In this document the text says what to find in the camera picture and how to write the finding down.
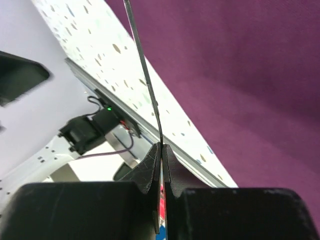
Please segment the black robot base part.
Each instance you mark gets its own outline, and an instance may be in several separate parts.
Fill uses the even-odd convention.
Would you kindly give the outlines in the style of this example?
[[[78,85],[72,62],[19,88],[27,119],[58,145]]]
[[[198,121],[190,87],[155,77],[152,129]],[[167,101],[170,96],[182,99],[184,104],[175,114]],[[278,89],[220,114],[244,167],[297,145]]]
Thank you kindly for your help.
[[[51,72],[42,64],[1,51],[0,106],[5,107],[50,76]]]

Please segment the steel hemostat forceps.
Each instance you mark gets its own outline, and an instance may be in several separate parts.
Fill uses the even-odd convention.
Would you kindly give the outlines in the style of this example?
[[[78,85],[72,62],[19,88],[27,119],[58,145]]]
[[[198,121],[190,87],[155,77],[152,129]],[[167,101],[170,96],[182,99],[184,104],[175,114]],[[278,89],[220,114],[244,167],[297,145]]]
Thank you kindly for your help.
[[[142,47],[142,44],[141,44],[141,40],[140,40],[140,37],[139,37],[138,29],[137,29],[137,26],[136,26],[136,21],[135,21],[135,18],[134,18],[132,6],[131,6],[131,3],[130,3],[130,0],[124,0],[123,3],[124,3],[125,10],[126,10],[126,15],[127,15],[127,18],[128,18],[130,29],[131,29],[131,32],[132,32],[133,40],[134,40],[134,43],[135,43],[135,46],[136,46],[136,49],[137,49],[137,52],[138,52],[138,56],[139,56],[140,64],[141,64],[142,71],[143,71],[143,74],[144,74],[144,78],[145,78],[145,81],[146,81],[146,85],[147,85],[147,88],[148,88],[148,92],[149,92],[149,95],[150,95],[151,104],[152,104],[152,107],[153,107],[153,110],[154,110],[155,118],[156,118],[156,121],[157,121],[160,146],[163,147],[163,145],[164,145],[164,136],[163,136],[163,130],[162,130],[162,125],[161,125],[161,120],[160,120],[158,102],[156,100],[154,89],[153,89],[153,86],[152,86],[151,77],[150,77],[150,73],[149,73],[149,70],[148,70],[146,58],[145,58],[143,47]]]

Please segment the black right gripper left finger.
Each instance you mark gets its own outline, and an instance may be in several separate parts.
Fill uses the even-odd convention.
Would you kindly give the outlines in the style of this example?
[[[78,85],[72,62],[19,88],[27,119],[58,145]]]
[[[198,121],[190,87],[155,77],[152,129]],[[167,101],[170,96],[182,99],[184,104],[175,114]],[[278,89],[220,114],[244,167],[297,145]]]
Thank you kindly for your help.
[[[0,219],[3,240],[153,240],[159,233],[161,145],[118,181],[30,183]]]

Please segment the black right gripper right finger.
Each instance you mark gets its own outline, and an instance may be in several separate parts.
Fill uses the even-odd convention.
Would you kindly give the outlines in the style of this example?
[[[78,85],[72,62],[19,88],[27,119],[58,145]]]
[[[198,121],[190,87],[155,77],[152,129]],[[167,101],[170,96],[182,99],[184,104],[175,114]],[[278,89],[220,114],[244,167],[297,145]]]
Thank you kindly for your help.
[[[317,240],[302,200],[288,188],[210,187],[162,149],[168,240]]]

